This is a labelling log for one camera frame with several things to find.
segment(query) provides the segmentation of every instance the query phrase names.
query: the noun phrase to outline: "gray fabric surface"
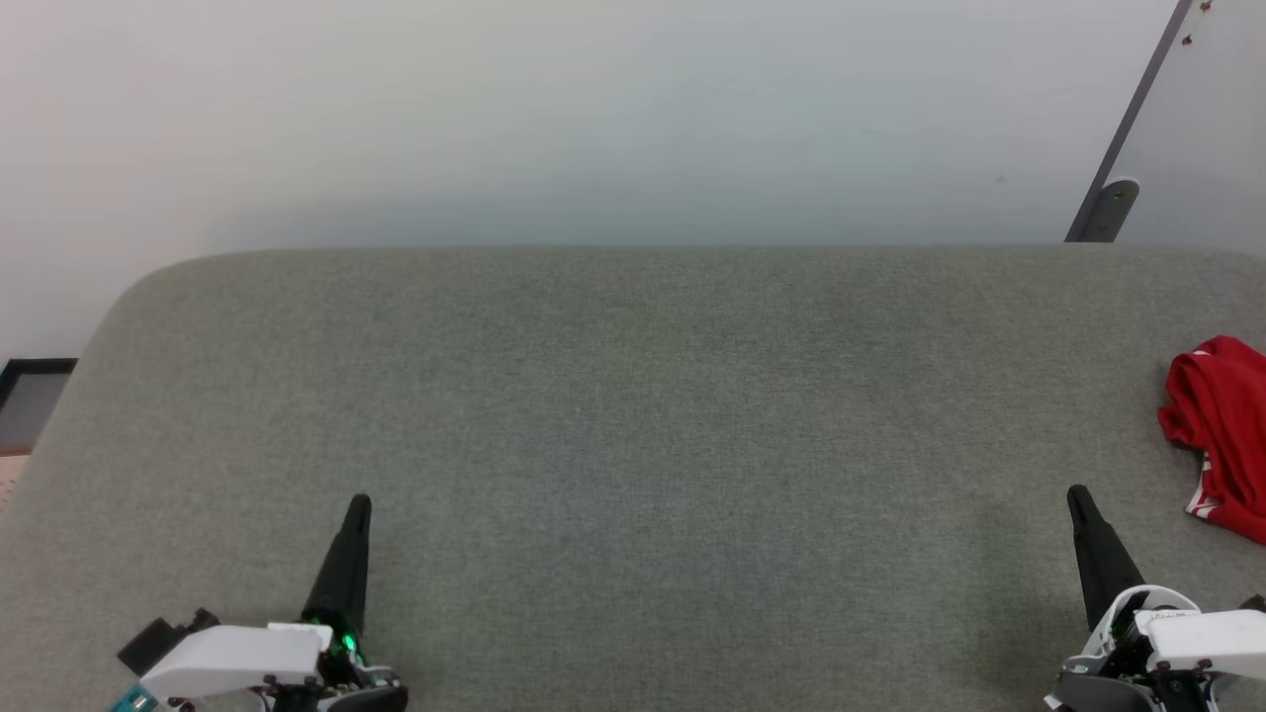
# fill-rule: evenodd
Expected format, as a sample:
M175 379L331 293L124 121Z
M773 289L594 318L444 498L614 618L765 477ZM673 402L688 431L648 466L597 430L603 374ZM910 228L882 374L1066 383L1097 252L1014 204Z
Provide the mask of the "gray fabric surface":
M1266 262L1114 246L180 265L0 517L4 708L104 709L154 616L294 618L363 490L411 708L1042 709L1085 639L1069 485L1152 583L1266 592L1155 417L1263 304Z

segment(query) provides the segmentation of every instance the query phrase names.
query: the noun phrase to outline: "gray metal bar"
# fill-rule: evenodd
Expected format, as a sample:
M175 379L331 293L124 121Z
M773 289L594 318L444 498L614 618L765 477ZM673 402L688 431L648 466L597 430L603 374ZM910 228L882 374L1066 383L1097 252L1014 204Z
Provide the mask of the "gray metal bar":
M1156 81L1156 75L1160 73L1161 65L1165 62L1165 56L1169 54L1170 47L1174 46L1174 39L1177 38L1179 30L1182 28L1182 20L1186 19L1194 1L1179 0L1174 8L1170 23L1165 25L1165 32L1161 33L1161 42L1156 46L1156 51L1152 52L1152 60L1147 62L1147 68L1143 70L1143 79L1139 80L1138 89L1134 90L1134 96L1131 98L1129 105L1125 106L1125 115L1122 117L1120 125L1117 127L1117 134L1112 137L1112 143L1108 144L1108 152L1104 153L1104 160L1099 163L1099 172L1095 174L1095 180L1090 184L1090 190L1086 191L1086 196L1081 201L1077 217L1072 219L1072 226L1069 227L1069 234L1063 238L1065 242L1086 242L1090 213L1095 208L1095 200L1099 199L1099 191L1103 190L1104 181L1108 180L1108 174L1112 172L1113 165L1117 163L1120 147L1125 144L1125 137L1129 136L1129 129L1133 128L1134 119L1138 118L1138 110L1143 106L1143 100L1147 99L1147 92L1151 91L1152 82Z

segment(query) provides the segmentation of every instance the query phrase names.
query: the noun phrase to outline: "metal bracket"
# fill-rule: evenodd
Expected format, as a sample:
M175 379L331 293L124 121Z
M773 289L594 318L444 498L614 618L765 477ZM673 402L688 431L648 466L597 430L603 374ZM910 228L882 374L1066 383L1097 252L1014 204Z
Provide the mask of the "metal bracket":
M1138 182L1124 179L1108 184L1099 191L1090 209L1086 229L1075 242L1113 242L1125 223L1129 209L1138 199Z

